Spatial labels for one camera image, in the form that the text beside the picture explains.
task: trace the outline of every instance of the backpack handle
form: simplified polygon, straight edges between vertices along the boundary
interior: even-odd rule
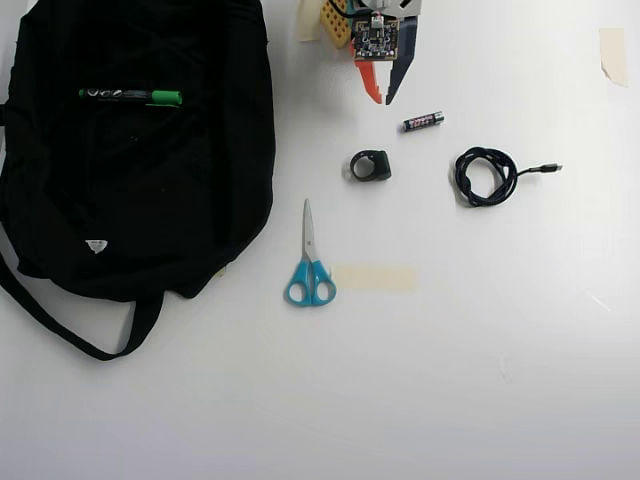
[[[133,316],[133,326],[131,328],[129,341],[126,347],[124,347],[124,350],[114,354],[100,350],[61,325],[56,319],[49,315],[11,272],[1,253],[0,286],[45,328],[64,338],[67,342],[87,355],[103,362],[124,357],[137,350],[144,343],[151,329],[153,329],[158,321],[164,301],[164,293],[161,293],[159,295],[141,298],[136,302],[136,310]]]

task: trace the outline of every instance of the beige tape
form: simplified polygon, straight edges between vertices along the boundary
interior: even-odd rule
[[[607,78],[616,85],[628,87],[627,47],[623,28],[600,29],[600,56],[602,71]]]
[[[320,38],[320,11],[322,0],[300,0],[296,36],[299,42],[310,42]]]
[[[418,274],[410,267],[334,265],[331,277],[338,288],[377,292],[411,292]]]

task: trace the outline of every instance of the marker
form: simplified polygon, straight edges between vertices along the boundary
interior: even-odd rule
[[[442,122],[444,122],[444,114],[442,112],[436,112],[431,115],[406,120],[404,122],[404,131],[412,132],[414,130],[421,130],[423,128],[433,127],[434,125],[440,125]]]
[[[164,90],[110,90],[87,88],[80,90],[82,100],[94,102],[144,103],[150,107],[179,107],[182,93]]]

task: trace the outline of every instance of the green marker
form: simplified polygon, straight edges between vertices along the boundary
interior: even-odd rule
[[[93,102],[144,103],[150,107],[175,107],[182,105],[182,93],[165,90],[110,90],[87,88],[80,90],[82,100]]]

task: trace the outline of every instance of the black ring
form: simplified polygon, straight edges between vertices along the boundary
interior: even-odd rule
[[[360,177],[356,173],[356,165],[359,161],[369,159],[373,162],[373,171],[371,175]],[[351,173],[359,182],[371,182],[373,180],[387,180],[391,178],[391,165],[389,165],[389,157],[384,150],[364,150],[351,160]]]

